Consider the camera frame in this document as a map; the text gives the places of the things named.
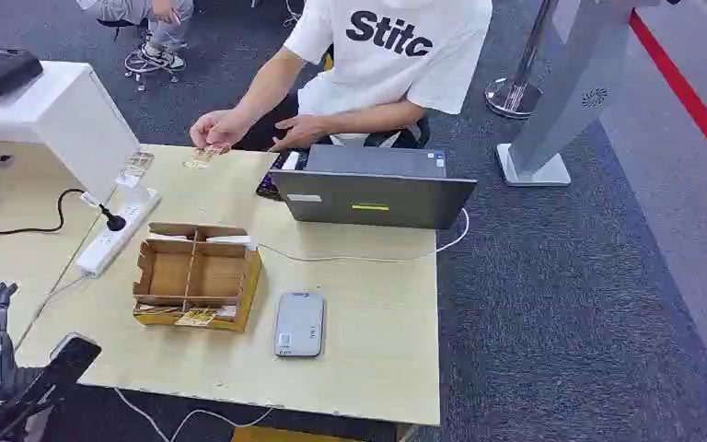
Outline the person's right hand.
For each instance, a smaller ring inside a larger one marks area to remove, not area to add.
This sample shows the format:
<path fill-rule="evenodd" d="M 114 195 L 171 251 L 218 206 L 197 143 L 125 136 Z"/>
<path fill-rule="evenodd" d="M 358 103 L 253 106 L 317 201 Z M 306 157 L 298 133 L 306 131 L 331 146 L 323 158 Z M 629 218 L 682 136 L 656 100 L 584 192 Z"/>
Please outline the person's right hand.
<path fill-rule="evenodd" d="M 254 121 L 240 110 L 213 110 L 200 116 L 189 135 L 197 148 L 228 150 L 249 131 Z"/>

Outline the person's left hand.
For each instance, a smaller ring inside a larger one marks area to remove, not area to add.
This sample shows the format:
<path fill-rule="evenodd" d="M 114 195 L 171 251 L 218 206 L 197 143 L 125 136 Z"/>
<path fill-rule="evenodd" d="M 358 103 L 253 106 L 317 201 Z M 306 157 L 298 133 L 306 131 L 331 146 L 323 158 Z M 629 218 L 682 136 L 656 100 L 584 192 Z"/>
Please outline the person's left hand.
<path fill-rule="evenodd" d="M 330 121 L 326 116 L 297 115 L 275 124 L 275 128 L 285 130 L 283 138 L 273 138 L 269 152 L 285 149 L 304 148 L 330 134 Z"/>

